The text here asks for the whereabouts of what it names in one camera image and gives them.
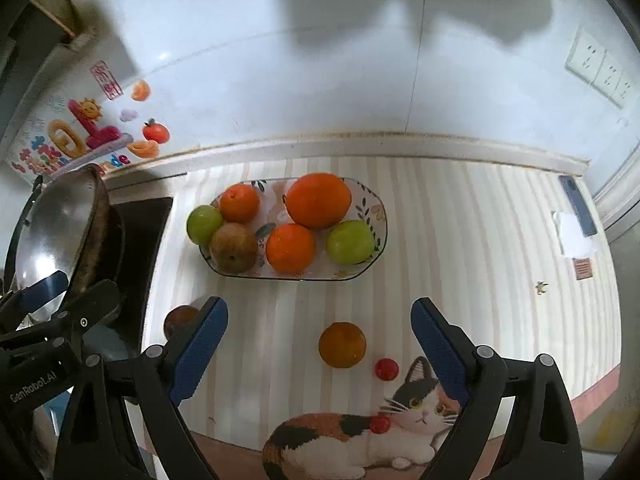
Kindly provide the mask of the dark red apple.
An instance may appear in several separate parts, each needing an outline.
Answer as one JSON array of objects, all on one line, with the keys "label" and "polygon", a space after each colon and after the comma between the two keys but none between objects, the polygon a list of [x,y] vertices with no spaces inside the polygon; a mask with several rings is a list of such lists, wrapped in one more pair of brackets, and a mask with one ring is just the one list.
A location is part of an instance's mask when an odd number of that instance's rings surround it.
[{"label": "dark red apple", "polygon": [[198,309],[188,304],[172,309],[163,322],[165,338],[169,340],[178,328],[189,325],[198,316]]}]

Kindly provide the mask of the green apple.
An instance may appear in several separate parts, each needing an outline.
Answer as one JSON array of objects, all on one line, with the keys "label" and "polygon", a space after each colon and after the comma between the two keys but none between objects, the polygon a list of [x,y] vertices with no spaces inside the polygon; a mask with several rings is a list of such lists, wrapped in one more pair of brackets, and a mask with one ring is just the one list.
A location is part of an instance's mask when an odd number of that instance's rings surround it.
[{"label": "green apple", "polygon": [[186,220],[186,234],[198,246],[207,246],[214,233],[224,224],[221,212],[210,205],[200,205]]},{"label": "green apple", "polygon": [[326,252],[336,263],[354,266],[366,261],[375,248],[374,236],[366,222],[341,222],[326,237]]}]

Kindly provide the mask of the dull orange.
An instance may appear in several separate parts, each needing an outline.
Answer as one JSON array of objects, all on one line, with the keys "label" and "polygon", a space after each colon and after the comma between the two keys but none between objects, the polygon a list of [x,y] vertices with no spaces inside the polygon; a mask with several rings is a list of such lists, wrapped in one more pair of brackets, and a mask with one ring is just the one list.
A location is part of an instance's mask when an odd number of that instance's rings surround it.
[{"label": "dull orange", "polygon": [[318,352],[326,365],[344,370],[357,365],[364,358],[367,338],[355,324],[334,322],[321,334]]}]

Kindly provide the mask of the brownish red-green apple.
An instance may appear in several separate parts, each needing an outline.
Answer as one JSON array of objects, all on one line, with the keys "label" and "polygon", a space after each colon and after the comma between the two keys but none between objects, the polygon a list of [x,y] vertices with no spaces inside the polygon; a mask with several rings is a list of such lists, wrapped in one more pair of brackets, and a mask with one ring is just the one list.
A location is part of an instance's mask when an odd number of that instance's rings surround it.
[{"label": "brownish red-green apple", "polygon": [[213,234],[209,242],[209,252],[218,270],[240,274],[249,271],[256,263],[257,238],[244,224],[228,222]]}]

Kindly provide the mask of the small orange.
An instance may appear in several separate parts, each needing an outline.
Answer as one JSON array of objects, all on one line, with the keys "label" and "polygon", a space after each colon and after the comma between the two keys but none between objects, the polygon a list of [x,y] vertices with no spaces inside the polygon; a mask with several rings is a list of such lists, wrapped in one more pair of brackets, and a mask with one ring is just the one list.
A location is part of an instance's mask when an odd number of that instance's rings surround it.
[{"label": "small orange", "polygon": [[220,212],[228,222],[250,223],[257,216],[259,207],[258,193],[245,183],[230,186],[219,200]]}]

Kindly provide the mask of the large orange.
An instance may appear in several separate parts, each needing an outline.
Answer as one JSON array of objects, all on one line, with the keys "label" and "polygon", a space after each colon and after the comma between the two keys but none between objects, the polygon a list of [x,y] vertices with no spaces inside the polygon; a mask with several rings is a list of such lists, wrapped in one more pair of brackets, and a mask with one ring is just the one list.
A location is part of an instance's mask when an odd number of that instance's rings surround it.
[{"label": "large orange", "polygon": [[291,219],[311,230],[323,230],[340,222],[352,203],[347,184],[335,174],[317,172],[298,178],[285,195]]}]

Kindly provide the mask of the steel wok with lid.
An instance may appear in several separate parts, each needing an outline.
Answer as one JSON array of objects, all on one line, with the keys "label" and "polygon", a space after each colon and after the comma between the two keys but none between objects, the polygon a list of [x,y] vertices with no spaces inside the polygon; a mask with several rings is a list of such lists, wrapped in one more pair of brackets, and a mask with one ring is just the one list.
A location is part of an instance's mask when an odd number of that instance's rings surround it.
[{"label": "steel wok with lid", "polygon": [[4,284],[24,289],[56,271],[65,292],[32,314],[44,321],[65,300],[85,292],[98,275],[111,204],[100,168],[90,164],[49,183],[37,181],[14,228],[4,264]]}]

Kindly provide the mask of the cherry tomato upper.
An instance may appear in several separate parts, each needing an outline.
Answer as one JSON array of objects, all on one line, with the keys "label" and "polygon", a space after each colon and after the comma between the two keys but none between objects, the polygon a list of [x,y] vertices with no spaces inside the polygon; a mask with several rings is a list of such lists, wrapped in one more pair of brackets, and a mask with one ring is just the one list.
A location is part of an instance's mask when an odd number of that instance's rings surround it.
[{"label": "cherry tomato upper", "polygon": [[382,382],[392,382],[399,375],[399,364],[391,358],[382,358],[374,366],[375,377]]}]

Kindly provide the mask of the small star shaped trinket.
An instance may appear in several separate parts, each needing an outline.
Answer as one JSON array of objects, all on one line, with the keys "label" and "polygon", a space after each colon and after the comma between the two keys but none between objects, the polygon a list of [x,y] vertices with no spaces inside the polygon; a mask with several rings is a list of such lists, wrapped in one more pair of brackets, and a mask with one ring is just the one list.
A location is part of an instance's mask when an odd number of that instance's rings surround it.
[{"label": "small star shaped trinket", "polygon": [[547,287],[549,286],[548,283],[539,281],[535,288],[536,288],[536,294],[537,295],[543,295],[546,291],[547,291]]}]

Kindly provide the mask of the cherry tomato lower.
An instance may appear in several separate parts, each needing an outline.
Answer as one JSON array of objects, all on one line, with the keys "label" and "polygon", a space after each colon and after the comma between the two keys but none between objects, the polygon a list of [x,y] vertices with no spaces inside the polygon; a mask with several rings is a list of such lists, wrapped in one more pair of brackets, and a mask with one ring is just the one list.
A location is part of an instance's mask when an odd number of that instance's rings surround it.
[{"label": "cherry tomato lower", "polygon": [[370,418],[369,429],[372,434],[386,434],[390,430],[390,426],[392,426],[392,421],[390,416],[386,414],[378,414]]}]

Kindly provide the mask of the striped table cloth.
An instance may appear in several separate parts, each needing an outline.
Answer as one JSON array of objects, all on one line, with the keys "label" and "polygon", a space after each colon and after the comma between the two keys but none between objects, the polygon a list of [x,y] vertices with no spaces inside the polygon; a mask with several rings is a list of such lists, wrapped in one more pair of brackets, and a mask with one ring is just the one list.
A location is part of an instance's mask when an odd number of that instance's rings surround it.
[{"label": "striped table cloth", "polygon": [[[331,171],[352,177],[384,204],[383,255],[358,278],[308,283],[223,278],[186,237],[186,217],[243,180]],[[167,313],[219,296],[229,326],[195,396],[189,427],[238,453],[238,477],[282,420],[307,412],[369,414],[393,385],[375,377],[382,358],[407,368],[420,352],[410,327],[414,300],[430,297],[472,341],[511,359],[550,354],[578,420],[620,383],[620,300],[608,242],[594,237],[593,278],[577,281],[561,254],[553,211],[569,211],[547,171],[423,158],[321,157],[247,162],[195,171],[168,183],[168,217],[142,341],[164,341]],[[536,284],[548,283],[543,295]],[[320,358],[334,322],[357,325],[367,352],[340,370]]]}]

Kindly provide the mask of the white paper sheet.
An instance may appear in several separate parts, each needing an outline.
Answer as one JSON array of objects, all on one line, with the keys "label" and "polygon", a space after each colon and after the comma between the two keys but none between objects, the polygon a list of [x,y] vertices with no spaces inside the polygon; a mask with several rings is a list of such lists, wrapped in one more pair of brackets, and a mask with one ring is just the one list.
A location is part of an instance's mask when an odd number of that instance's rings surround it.
[{"label": "white paper sheet", "polygon": [[558,236],[561,254],[565,258],[585,259],[596,253],[596,245],[585,236],[578,218],[565,211],[553,211],[552,220]]}]

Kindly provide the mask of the oval patterned ceramic plate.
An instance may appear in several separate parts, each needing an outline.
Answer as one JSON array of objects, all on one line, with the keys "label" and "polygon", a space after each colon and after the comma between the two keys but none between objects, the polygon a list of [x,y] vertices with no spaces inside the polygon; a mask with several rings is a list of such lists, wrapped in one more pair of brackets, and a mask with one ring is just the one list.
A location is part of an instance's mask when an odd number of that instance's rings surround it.
[{"label": "oval patterned ceramic plate", "polygon": [[271,231],[282,224],[292,223],[285,208],[285,197],[296,178],[246,180],[256,188],[260,197],[260,209],[248,226],[254,231],[258,243],[255,265],[246,272],[232,273],[222,270],[207,247],[198,250],[209,269],[226,278],[257,278],[258,280],[329,282],[349,281],[370,269],[385,250],[387,242],[386,211],[382,200],[370,188],[353,178],[342,177],[352,194],[352,203],[342,222],[360,221],[373,238],[371,255],[361,262],[343,264],[334,261],[326,252],[326,239],[331,229],[314,232],[316,254],[314,261],[302,274],[282,274],[270,266],[266,257],[266,243]]}]

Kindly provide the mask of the white wall socket right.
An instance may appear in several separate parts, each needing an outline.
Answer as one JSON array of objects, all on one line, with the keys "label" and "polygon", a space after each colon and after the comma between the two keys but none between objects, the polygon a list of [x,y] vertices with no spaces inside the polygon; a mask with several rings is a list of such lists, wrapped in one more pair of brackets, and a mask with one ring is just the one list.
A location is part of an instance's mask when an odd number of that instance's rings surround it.
[{"label": "white wall socket right", "polygon": [[631,78],[630,73],[623,72],[613,93],[612,100],[619,108],[625,108],[633,97],[634,80]]}]

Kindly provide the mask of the white wall socket left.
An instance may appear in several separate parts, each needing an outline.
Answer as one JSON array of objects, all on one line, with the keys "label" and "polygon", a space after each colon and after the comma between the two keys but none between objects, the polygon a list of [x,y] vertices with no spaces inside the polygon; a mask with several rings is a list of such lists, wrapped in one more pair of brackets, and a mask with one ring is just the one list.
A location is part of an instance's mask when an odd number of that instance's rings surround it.
[{"label": "white wall socket left", "polygon": [[587,84],[592,84],[599,73],[606,53],[605,47],[589,32],[580,28],[576,32],[565,68]]}]

